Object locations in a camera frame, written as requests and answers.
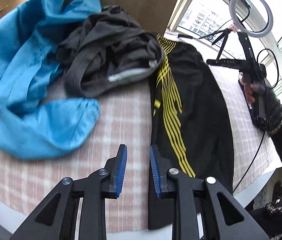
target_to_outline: triangular cutout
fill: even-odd
[[[59,201],[61,198],[61,194],[57,193],[54,197],[46,204],[46,206],[42,209],[42,211],[35,218],[35,222],[44,224],[46,226],[52,226],[54,222],[54,217],[56,216],[57,207],[59,205]]]
[[[225,224],[227,226],[232,226],[234,224],[244,221],[244,217],[233,206],[233,204],[225,197],[225,195],[223,195],[223,193],[218,192],[217,197],[222,209]]]

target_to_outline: blue fabric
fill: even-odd
[[[80,147],[99,116],[95,99],[39,105],[62,71],[54,60],[65,24],[99,13],[99,0],[29,0],[0,20],[0,149],[21,159],[56,158]]]

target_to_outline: plaid tablecloth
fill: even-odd
[[[262,133],[251,123],[237,73],[233,77],[233,72],[225,68],[211,67],[211,70],[229,111],[235,153],[233,185],[236,186],[257,150]],[[65,97],[62,79],[49,87],[48,95],[47,100]],[[100,117],[93,132],[80,149],[66,157],[25,162],[0,150],[0,201],[29,214],[62,178],[87,177],[115,156],[119,144],[124,143],[128,147],[128,162],[123,191],[118,200],[106,201],[107,231],[146,229],[151,136],[148,81],[110,92],[100,98],[100,104]],[[276,156],[272,141],[265,137],[237,192],[253,182]]]

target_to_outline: white ring light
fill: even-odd
[[[238,27],[238,29],[240,29],[241,31],[247,33],[249,36],[254,37],[254,38],[262,38],[262,37],[266,36],[267,34],[269,34],[270,31],[272,30],[272,27],[273,27],[273,15],[272,15],[270,7],[265,2],[265,0],[260,0],[260,1],[264,5],[266,12],[268,13],[268,23],[266,24],[266,27],[259,32],[248,31],[241,24],[241,22],[239,21],[239,19],[237,18],[237,15],[236,15],[236,5],[237,5],[238,1],[239,0],[230,0],[230,3],[229,3],[231,18],[232,18],[234,24]]]

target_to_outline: yellow striped pattern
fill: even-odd
[[[181,123],[179,118],[177,117],[178,112],[180,114],[182,113],[182,103],[177,85],[174,82],[173,74],[169,66],[167,56],[175,47],[176,42],[166,40],[160,35],[158,35],[157,38],[165,52],[164,61],[160,66],[157,78],[157,87],[160,82],[162,83],[161,93],[163,103],[163,124],[169,137],[169,141],[171,143],[173,151],[175,152],[179,161],[181,170],[184,173],[188,174],[190,177],[195,177],[195,173],[193,172],[190,164],[188,163],[185,154],[186,148],[183,143],[180,131]],[[158,100],[155,100],[154,105],[159,108],[161,103],[158,103],[157,101]]]

